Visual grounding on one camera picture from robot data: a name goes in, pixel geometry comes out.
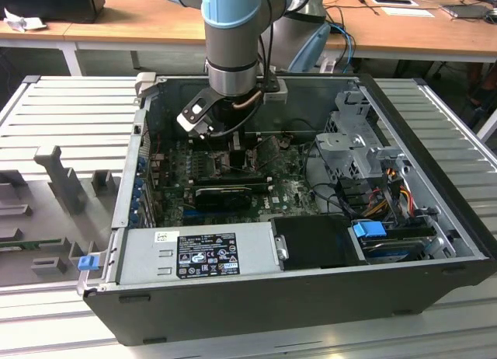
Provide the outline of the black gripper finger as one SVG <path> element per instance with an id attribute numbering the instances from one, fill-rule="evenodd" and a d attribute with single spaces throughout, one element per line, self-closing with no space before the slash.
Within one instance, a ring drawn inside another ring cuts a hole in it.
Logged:
<path id="1" fill-rule="evenodd" d="M 245 165 L 245 134 L 240 131 L 235 131 L 228 141 L 230 167 L 233 169 L 241 169 Z"/>

